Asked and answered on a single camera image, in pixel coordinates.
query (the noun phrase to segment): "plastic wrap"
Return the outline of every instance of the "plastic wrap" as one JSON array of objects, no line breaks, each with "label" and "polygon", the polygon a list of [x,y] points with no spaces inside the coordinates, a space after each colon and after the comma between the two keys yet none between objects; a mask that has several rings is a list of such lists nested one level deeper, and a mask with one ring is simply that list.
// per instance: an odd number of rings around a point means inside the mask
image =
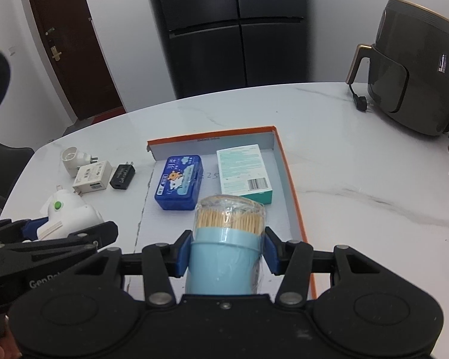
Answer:
[{"label": "plastic wrap", "polygon": [[186,292],[208,295],[255,294],[264,239],[264,206],[237,196],[199,202]]}]

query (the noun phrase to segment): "white table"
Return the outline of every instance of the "white table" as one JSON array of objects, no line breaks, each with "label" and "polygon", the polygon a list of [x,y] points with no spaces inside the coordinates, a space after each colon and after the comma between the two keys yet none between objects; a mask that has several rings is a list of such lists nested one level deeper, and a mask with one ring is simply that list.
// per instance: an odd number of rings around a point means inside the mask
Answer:
[{"label": "white table", "polygon": [[[356,89],[366,93],[365,85]],[[344,83],[200,95],[79,130],[36,152],[1,217],[40,217],[56,185],[71,186],[60,152],[77,146],[114,166],[134,162],[128,190],[108,188],[85,200],[117,223],[116,245],[123,252],[139,252],[153,170],[147,141],[263,125],[275,125],[283,140],[310,243],[318,250],[349,244],[432,294],[445,315],[433,354],[449,359],[449,140],[414,133],[374,108],[358,112]],[[316,283],[320,293],[328,277],[318,276]]]}]

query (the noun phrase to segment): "barcode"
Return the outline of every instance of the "barcode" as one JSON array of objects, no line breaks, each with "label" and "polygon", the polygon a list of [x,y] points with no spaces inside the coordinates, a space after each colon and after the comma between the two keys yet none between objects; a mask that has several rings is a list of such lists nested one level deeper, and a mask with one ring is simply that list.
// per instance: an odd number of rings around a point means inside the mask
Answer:
[{"label": "barcode", "polygon": [[249,190],[267,189],[266,178],[248,179]]}]

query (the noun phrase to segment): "black chair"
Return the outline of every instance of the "black chair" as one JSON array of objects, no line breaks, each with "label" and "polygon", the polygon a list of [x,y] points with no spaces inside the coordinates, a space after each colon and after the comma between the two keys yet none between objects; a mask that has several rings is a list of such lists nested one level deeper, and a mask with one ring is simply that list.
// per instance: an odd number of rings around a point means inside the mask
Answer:
[{"label": "black chair", "polygon": [[0,208],[3,209],[18,177],[34,155],[31,148],[12,148],[0,144]]}]

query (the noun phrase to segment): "robotic arm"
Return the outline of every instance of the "robotic arm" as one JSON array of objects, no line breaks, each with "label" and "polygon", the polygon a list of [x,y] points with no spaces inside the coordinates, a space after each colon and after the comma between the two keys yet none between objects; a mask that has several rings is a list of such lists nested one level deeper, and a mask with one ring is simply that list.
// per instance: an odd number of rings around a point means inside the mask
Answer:
[{"label": "robotic arm", "polygon": [[[185,231],[174,244],[151,244],[140,254],[110,247],[77,264],[76,257],[62,260],[59,268],[57,252],[28,250],[35,262],[18,264],[29,259],[24,244],[7,246],[8,255],[0,247],[0,295],[7,296],[0,311],[10,308],[24,357],[424,359],[441,332],[438,303],[403,278],[351,247],[314,251],[308,243],[281,242],[269,227],[264,258],[283,275],[275,302],[268,294],[185,294],[178,303],[169,277],[184,275],[191,237]],[[38,284],[45,270],[61,271],[64,263],[72,267]],[[311,273],[331,280],[317,299],[307,298]],[[126,275],[142,275],[145,301],[123,291]]]},{"label": "robotic arm", "polygon": [[20,295],[58,276],[95,254],[118,237],[115,223],[107,222],[68,235],[66,239],[36,240],[43,219],[0,221],[0,337],[5,314]]}]

